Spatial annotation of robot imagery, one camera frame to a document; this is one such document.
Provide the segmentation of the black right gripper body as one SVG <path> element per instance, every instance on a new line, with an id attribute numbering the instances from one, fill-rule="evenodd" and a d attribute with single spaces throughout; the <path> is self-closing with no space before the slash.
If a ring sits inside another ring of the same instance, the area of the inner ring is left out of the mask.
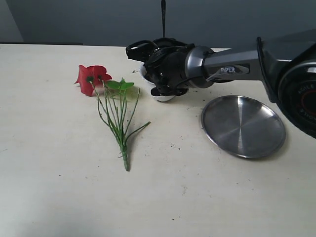
<path id="1" fill-rule="evenodd" d="M 154 95 L 181 96 L 188 93 L 185 83 L 185 60 L 195 47 L 171 38 L 160 38 L 150 42 L 151 50 L 144 66 L 146 75 L 154 83 Z"/>

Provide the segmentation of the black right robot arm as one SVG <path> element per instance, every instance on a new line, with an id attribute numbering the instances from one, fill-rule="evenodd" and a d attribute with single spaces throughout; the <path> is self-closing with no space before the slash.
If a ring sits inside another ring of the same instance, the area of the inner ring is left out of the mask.
<path id="1" fill-rule="evenodd" d="M 316 135 L 316 32 L 307 30 L 215 52 L 187 45 L 158 49 L 144 63 L 163 96 L 234 80 L 262 82 L 268 99 L 304 133 Z"/>

